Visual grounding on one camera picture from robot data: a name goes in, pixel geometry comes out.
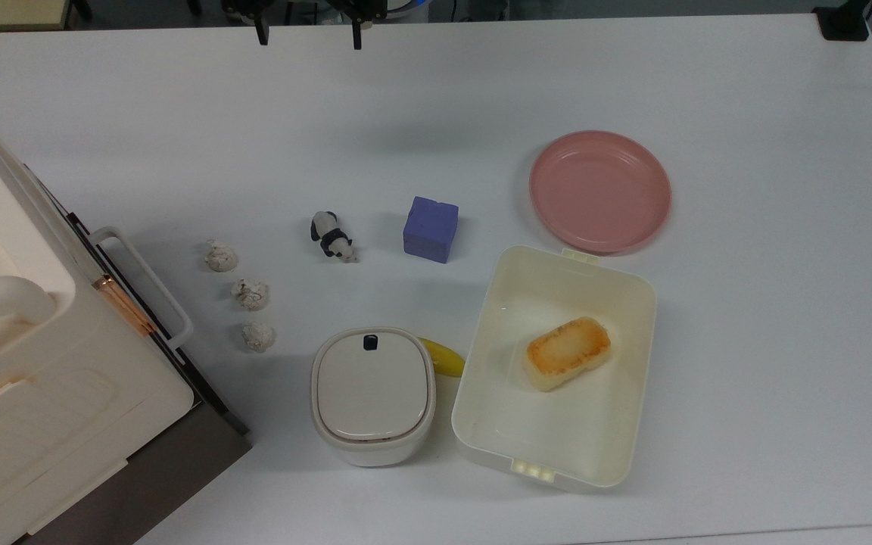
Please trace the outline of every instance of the bread slice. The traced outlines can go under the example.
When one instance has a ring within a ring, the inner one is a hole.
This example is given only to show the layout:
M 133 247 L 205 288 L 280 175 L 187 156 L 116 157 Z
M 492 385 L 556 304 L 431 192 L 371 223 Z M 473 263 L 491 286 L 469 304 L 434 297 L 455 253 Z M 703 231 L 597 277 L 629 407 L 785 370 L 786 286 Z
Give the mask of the bread slice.
M 581 317 L 546 332 L 527 345 L 523 369 L 534 388 L 550 392 L 608 361 L 612 342 L 594 318 Z

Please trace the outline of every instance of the small white box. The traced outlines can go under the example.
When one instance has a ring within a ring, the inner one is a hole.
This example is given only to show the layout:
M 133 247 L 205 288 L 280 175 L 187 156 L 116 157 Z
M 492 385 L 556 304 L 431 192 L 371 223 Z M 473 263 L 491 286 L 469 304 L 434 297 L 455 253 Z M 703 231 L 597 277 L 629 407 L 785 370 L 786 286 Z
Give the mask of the small white box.
M 497 261 L 453 406 L 471 462 L 568 492 L 620 483 L 631 467 L 655 325 L 655 292 L 630 273 L 513 246 Z M 527 344 L 590 316 L 612 356 L 550 392 L 522 368 Z
M 315 430 L 354 466 L 391 466 L 412 456 L 436 411 L 433 362 L 398 328 L 365 328 L 330 338 L 312 363 Z

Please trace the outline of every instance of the blue block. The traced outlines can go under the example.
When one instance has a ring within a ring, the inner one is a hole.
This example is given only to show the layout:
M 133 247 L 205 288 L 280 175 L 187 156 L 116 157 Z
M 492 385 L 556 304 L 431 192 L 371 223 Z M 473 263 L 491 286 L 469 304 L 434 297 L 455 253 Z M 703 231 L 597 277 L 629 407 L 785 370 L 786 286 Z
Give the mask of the blue block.
M 450 259 L 453 237 L 456 237 L 457 220 L 459 207 L 455 204 L 416 197 L 402 230 L 403 251 L 446 263 Z

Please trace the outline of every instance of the crumpled paper ball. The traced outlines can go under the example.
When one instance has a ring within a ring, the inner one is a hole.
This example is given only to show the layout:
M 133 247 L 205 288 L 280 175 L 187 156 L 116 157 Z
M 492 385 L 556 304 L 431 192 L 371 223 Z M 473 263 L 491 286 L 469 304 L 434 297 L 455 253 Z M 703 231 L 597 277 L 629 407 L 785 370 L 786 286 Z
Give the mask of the crumpled paper ball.
M 231 287 L 231 294 L 246 310 L 262 310 L 267 304 L 267 284 L 240 279 Z
M 224 242 L 210 241 L 210 251 L 207 256 L 204 256 L 204 262 L 211 270 L 216 270 L 218 273 L 227 273 L 228 270 L 234 270 L 238 266 L 238 255 L 231 249 L 231 246 Z
M 247 322 L 241 325 L 241 338 L 252 352 L 262 353 L 274 344 L 274 329 L 270 325 Z

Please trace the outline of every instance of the toy panda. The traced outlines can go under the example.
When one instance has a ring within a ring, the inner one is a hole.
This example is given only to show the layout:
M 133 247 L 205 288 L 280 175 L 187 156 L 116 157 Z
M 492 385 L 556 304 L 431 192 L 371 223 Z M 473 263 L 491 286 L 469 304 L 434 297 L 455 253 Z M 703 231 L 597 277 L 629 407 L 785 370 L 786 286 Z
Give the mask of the toy panda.
M 344 263 L 359 261 L 352 248 L 352 238 L 348 238 L 338 227 L 338 216 L 334 213 L 316 213 L 312 218 L 312 241 L 321 241 L 326 256 L 337 257 Z

